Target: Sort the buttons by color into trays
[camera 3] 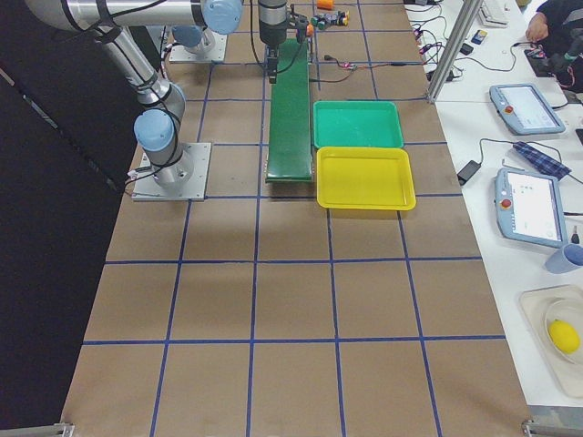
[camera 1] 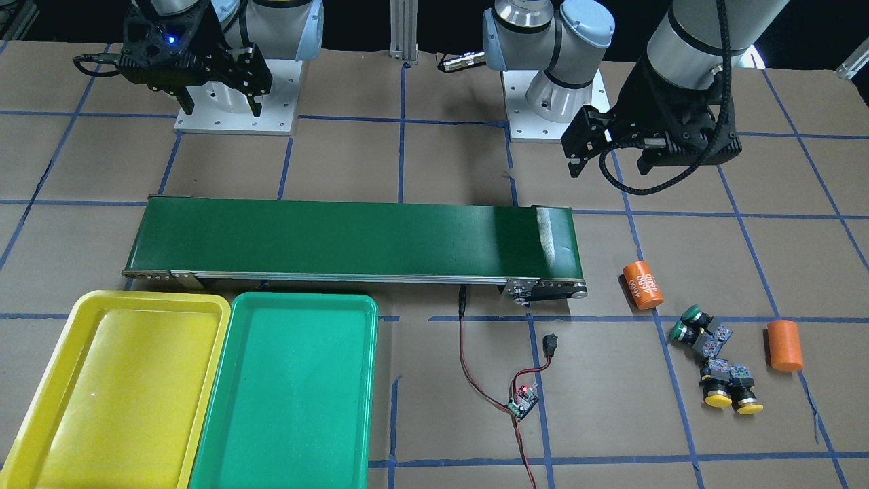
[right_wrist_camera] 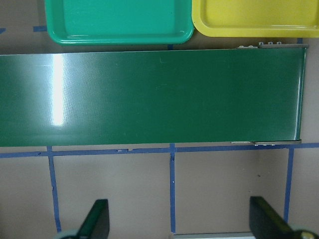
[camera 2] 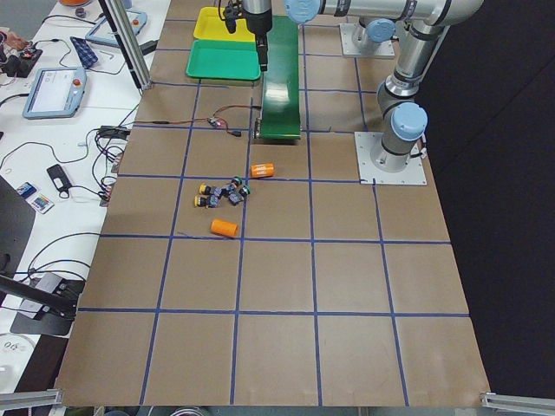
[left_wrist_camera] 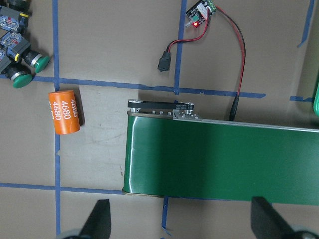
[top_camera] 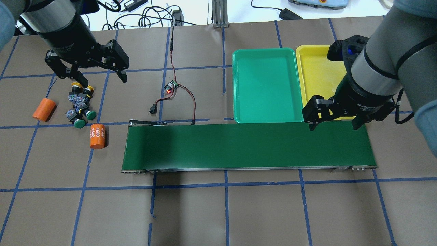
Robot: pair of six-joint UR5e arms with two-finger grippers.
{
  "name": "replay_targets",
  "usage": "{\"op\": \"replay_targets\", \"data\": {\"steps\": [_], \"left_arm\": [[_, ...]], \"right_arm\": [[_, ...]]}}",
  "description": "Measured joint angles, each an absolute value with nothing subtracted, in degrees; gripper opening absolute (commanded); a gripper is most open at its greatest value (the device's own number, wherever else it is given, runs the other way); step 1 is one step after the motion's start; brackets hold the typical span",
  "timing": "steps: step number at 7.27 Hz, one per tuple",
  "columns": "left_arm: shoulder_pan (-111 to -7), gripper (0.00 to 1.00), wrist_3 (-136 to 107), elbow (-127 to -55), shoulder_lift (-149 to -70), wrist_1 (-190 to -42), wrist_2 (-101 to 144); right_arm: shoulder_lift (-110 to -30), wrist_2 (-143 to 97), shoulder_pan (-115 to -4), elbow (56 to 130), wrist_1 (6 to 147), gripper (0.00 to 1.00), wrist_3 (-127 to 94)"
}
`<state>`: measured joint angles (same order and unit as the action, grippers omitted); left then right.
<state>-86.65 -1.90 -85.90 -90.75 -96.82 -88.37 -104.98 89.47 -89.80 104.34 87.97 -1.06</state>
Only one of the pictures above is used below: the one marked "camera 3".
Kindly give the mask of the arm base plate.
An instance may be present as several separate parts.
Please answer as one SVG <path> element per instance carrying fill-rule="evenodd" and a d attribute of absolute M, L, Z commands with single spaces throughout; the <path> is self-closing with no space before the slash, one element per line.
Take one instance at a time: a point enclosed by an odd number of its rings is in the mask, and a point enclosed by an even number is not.
<path fill-rule="evenodd" d="M 202 201 L 206 195 L 211 143 L 182 143 L 181 160 L 155 176 L 146 152 L 141 152 L 138 180 L 133 184 L 134 201 Z"/>
<path fill-rule="evenodd" d="M 213 31 L 205 32 L 196 46 L 174 46 L 170 50 L 169 62 L 172 64 L 223 63 L 227 40 L 227 36 Z"/>

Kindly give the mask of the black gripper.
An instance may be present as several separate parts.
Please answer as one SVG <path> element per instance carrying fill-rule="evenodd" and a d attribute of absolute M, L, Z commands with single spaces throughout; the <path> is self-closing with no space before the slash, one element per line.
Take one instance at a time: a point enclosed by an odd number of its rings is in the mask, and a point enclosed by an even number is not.
<path fill-rule="evenodd" d="M 286 39 L 288 10 L 286 0 L 259 0 L 260 39 L 266 46 L 278 46 Z M 269 82 L 277 83 L 278 57 L 267 57 Z"/>

